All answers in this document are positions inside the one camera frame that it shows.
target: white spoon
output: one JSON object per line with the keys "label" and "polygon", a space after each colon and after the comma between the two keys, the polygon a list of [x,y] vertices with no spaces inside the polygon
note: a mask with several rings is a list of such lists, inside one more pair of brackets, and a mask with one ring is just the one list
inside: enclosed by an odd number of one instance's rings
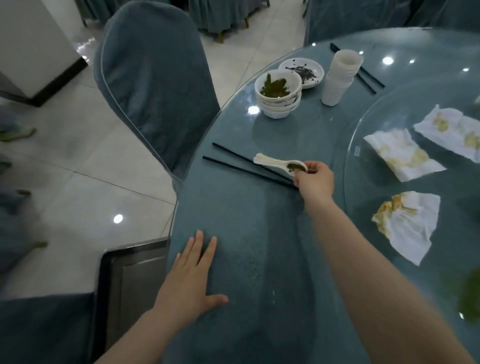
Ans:
{"label": "white spoon", "polygon": [[295,173],[294,173],[295,169],[302,169],[305,172],[309,171],[305,163],[300,162],[299,160],[280,160],[280,159],[270,158],[262,153],[258,153],[253,158],[253,162],[255,164],[260,164],[262,166],[280,168],[281,170],[284,170],[292,177],[295,176]]}

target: dining table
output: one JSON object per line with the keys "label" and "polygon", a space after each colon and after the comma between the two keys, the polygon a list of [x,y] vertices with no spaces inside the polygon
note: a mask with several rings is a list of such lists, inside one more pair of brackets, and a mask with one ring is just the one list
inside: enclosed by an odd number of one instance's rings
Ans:
{"label": "dining table", "polygon": [[[296,57],[314,60],[328,72],[331,42],[362,54],[363,67],[385,88],[364,76],[374,95],[355,78],[340,102],[328,107],[320,100],[321,82],[303,90],[300,105],[284,119],[259,111],[254,90],[259,75]],[[480,362],[480,165],[413,130],[436,104],[480,119],[479,95],[480,35],[431,28],[377,29],[311,43],[252,77],[222,108],[196,150],[178,196],[168,253],[170,268],[197,229],[206,242],[218,237],[207,294],[225,294],[229,302],[183,329],[164,362],[370,362],[299,191],[204,160],[271,176],[212,143],[248,158],[264,153],[326,163],[335,174],[338,206]],[[405,128],[446,170],[400,182],[363,139]],[[432,245],[419,266],[372,222],[384,201],[406,191],[441,198]]]}

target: used napkin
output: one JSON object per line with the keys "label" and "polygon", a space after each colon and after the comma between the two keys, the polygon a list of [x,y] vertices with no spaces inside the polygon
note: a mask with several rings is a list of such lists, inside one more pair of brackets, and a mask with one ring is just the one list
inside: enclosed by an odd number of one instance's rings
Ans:
{"label": "used napkin", "polygon": [[456,109],[441,109],[436,105],[413,128],[445,149],[480,163],[480,121]]}
{"label": "used napkin", "polygon": [[378,131],[367,135],[364,139],[388,164],[401,182],[445,170],[445,167],[430,159],[427,152],[420,149],[407,129]]}
{"label": "used napkin", "polygon": [[403,192],[384,202],[372,221],[396,251],[419,266],[432,244],[439,209],[440,196]]}

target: chair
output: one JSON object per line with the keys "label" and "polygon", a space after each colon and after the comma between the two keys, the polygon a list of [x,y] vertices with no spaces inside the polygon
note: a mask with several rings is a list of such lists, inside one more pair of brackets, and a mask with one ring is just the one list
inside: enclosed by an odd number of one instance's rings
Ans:
{"label": "chair", "polygon": [[220,111],[195,24],[168,4],[133,1],[107,24],[94,61],[98,89],[179,192]]}

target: white cup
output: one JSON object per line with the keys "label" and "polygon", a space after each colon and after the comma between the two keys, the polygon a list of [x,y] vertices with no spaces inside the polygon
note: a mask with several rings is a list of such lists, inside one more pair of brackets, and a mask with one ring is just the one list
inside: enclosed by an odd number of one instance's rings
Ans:
{"label": "white cup", "polygon": [[322,91],[322,103],[327,106],[335,106],[338,104],[350,85],[353,77],[346,80],[338,80],[331,76],[330,72],[325,76],[324,89]]}
{"label": "white cup", "polygon": [[330,64],[332,77],[349,79],[357,74],[363,63],[363,56],[350,49],[342,49],[335,53]]}

